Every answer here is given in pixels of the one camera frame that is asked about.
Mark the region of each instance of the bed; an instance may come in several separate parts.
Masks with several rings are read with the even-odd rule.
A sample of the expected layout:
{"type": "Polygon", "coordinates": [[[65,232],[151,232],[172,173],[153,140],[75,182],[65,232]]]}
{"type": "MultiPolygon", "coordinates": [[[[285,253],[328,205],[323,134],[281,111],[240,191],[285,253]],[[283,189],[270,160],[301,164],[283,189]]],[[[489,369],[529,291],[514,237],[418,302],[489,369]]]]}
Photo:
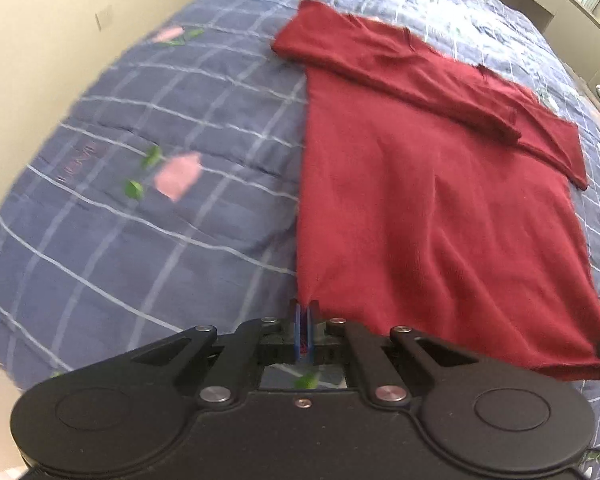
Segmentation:
{"type": "MultiPolygon", "coordinates": [[[[498,0],[321,1],[407,26],[578,124],[590,186],[573,203],[600,296],[600,129],[531,22],[498,0]]],[[[0,208],[0,364],[20,388],[194,324],[231,332],[285,312],[306,95],[302,67],[269,44],[297,6],[192,2],[106,70],[24,169],[0,208]],[[154,177],[191,152],[200,176],[172,202],[154,177]]],[[[600,382],[575,387],[600,446],[600,382]]],[[[582,466],[600,478],[599,454],[582,466]]]]}

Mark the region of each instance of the blue bedspread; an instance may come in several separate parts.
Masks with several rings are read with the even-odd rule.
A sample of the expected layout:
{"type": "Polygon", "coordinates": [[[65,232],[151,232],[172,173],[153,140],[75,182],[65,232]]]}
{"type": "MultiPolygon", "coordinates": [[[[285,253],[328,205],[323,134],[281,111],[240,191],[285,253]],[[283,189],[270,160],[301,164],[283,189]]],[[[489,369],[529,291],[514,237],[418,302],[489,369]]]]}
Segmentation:
{"type": "MultiPolygon", "coordinates": [[[[600,294],[600,132],[529,20],[498,0],[322,1],[407,26],[578,123],[590,187],[573,201],[600,294]]],[[[165,24],[184,41],[133,46],[25,168],[0,209],[0,363],[20,387],[194,324],[230,332],[285,311],[306,95],[302,67],[269,44],[297,5],[189,4],[165,24]],[[141,167],[156,145],[164,158],[202,154],[179,202],[152,185],[164,160],[141,167]],[[141,200],[125,194],[128,179],[141,200]]],[[[600,383],[581,390],[600,419],[600,383]]],[[[600,460],[589,466],[600,476],[600,460]]]]}

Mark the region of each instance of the red sweater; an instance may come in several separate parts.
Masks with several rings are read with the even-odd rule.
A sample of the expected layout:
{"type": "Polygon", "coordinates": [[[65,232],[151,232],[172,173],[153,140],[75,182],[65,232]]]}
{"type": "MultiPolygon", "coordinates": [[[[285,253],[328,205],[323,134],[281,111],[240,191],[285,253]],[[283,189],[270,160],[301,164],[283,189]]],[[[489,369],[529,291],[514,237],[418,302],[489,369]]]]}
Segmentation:
{"type": "Polygon", "coordinates": [[[485,67],[304,0],[273,50],[306,65],[303,304],[600,379],[600,301],[568,180],[577,127],[485,67]]]}

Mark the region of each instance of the silver bolt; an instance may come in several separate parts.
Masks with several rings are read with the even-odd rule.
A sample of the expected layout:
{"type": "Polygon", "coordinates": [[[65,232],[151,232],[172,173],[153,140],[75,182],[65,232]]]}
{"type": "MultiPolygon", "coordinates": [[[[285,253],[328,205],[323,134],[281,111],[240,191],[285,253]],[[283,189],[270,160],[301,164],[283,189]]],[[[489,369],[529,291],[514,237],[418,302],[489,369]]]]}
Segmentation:
{"type": "Polygon", "coordinates": [[[310,408],[312,405],[311,400],[309,399],[296,399],[294,401],[294,404],[298,407],[298,408],[310,408]]]}
{"type": "Polygon", "coordinates": [[[385,402],[399,402],[407,397],[407,392],[400,386],[380,386],[376,388],[376,397],[385,402]]]}
{"type": "Polygon", "coordinates": [[[224,386],[207,386],[200,390],[200,399],[206,402],[225,402],[231,398],[231,391],[224,386]]]}

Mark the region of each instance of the red fabric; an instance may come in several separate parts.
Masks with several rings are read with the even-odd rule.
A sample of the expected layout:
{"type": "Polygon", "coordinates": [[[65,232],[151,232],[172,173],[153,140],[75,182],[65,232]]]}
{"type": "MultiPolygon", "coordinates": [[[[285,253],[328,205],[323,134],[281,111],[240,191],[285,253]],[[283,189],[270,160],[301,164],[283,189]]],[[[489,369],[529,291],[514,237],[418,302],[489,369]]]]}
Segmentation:
{"type": "Polygon", "coordinates": [[[600,379],[600,301],[568,187],[587,187],[577,127],[407,29],[319,2],[272,48],[308,78],[300,301],[600,379]]]}

